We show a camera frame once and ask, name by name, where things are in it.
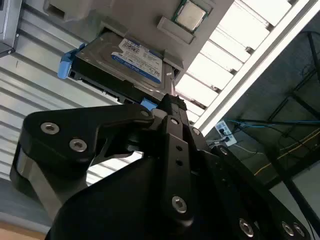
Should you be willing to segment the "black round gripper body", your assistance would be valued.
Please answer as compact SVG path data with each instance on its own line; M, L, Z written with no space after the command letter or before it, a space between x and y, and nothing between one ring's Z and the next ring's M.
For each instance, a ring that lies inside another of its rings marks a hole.
M49 240L237 240L214 185L180 159L140 159L71 197Z

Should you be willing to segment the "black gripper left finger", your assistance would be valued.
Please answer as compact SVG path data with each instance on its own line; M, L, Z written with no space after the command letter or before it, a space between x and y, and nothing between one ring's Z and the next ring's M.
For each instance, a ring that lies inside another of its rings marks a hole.
M175 96L167 94L152 110L133 103L31 113L11 180L54 222L71 197L138 160L180 159L191 172L188 135L175 106Z

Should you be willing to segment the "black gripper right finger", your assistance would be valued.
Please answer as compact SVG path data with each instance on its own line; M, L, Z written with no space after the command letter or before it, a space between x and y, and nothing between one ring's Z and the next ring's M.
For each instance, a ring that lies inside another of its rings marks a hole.
M209 147L202 133L189 126L187 107L178 96L180 116L193 150L196 170L213 184L215 198L237 240L308 240L303 224L223 145Z

